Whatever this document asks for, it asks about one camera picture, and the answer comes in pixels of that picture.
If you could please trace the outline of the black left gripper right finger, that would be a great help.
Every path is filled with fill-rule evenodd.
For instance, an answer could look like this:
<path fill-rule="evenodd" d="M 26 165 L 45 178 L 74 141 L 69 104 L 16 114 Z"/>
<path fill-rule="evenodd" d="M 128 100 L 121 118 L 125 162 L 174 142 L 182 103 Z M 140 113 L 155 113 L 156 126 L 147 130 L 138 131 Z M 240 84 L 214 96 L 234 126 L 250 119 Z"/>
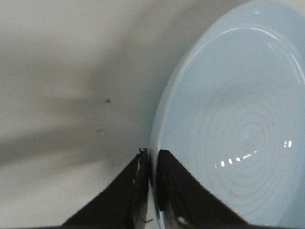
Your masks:
<path fill-rule="evenodd" d="M 205 189 L 168 150 L 160 150 L 158 154 L 157 198 L 166 226 L 247 225 Z"/>

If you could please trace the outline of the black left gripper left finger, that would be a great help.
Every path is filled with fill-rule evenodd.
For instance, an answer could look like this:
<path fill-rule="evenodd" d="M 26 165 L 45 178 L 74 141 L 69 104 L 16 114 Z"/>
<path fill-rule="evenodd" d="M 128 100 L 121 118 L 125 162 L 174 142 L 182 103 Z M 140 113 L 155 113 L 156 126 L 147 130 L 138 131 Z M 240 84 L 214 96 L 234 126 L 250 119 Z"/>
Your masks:
<path fill-rule="evenodd" d="M 148 190 L 148 150 L 141 149 L 103 192 L 63 226 L 145 226 Z"/>

